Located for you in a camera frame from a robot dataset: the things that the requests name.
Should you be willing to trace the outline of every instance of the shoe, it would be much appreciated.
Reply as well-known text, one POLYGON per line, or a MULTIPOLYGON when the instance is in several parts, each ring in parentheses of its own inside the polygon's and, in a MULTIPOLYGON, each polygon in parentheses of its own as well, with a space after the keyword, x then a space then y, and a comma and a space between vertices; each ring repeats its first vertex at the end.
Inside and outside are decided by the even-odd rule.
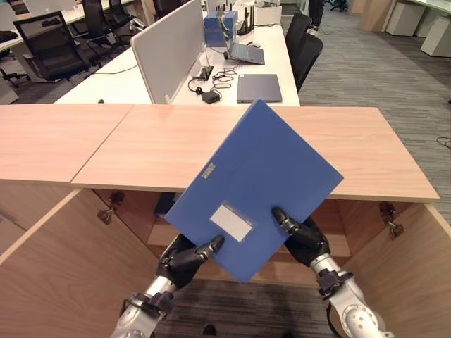
POLYGON ((204 327, 203 333, 206 336, 216 336, 216 328, 213 325, 208 324, 204 327))
POLYGON ((282 338, 295 338, 295 336, 291 333, 291 331, 287 331, 283 334, 282 338))

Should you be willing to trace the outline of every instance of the wooden countertop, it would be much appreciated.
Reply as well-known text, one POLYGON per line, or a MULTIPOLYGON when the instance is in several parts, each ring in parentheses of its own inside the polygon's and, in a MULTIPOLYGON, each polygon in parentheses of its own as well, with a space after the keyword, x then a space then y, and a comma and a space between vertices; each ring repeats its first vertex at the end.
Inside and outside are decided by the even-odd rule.
MULTIPOLYGON (((330 198, 438 199, 377 108, 274 109, 345 177, 330 198)), ((72 183, 80 187, 182 191, 243 113, 241 107, 135 106, 72 183)))
POLYGON ((69 184, 132 107, 0 106, 0 180, 69 184))

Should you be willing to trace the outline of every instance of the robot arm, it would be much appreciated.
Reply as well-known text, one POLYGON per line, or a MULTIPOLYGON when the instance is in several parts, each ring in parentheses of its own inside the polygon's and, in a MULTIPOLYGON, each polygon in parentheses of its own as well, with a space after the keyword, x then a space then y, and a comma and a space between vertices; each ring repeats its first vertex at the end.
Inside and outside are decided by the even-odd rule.
POLYGON ((179 234, 160 258, 156 277, 143 294, 126 299, 121 317, 110 338, 150 338, 160 320, 173 308, 173 293, 191 282, 200 266, 211 258, 224 243, 217 236, 211 242, 196 247, 179 234))
POLYGON ((330 256, 329 243, 316 223, 311 218, 299 223, 279 207, 273 208, 272 213, 278 224, 291 235, 285 246, 297 261, 314 271, 320 295, 336 309, 347 335, 351 338, 393 338, 393 333, 385 331, 383 319, 366 305, 354 275, 343 271, 330 256))

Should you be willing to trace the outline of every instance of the keyboard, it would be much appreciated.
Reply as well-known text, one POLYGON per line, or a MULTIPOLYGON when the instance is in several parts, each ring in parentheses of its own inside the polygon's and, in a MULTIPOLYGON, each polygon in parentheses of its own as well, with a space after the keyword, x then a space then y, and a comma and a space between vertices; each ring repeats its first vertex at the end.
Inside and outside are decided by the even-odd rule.
POLYGON ((240 60, 249 59, 249 48, 244 44, 234 44, 232 48, 232 57, 240 60))

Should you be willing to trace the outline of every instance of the laptop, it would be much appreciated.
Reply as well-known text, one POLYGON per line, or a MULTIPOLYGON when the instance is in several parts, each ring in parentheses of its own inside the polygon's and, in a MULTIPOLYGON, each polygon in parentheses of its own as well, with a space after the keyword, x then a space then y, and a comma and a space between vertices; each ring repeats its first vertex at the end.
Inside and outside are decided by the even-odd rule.
POLYGON ((265 58, 263 49, 254 46, 247 46, 245 44, 237 44, 230 40, 229 29, 224 24, 223 13, 218 16, 219 27, 227 47, 228 58, 233 60, 240 60, 249 63, 255 63, 257 65, 264 65, 265 58))
POLYGON ((24 2, 32 16, 68 11, 75 6, 74 0, 24 0, 24 2))
POLYGON ((265 102, 282 102, 276 74, 238 75, 237 102, 248 104, 257 99, 265 102))

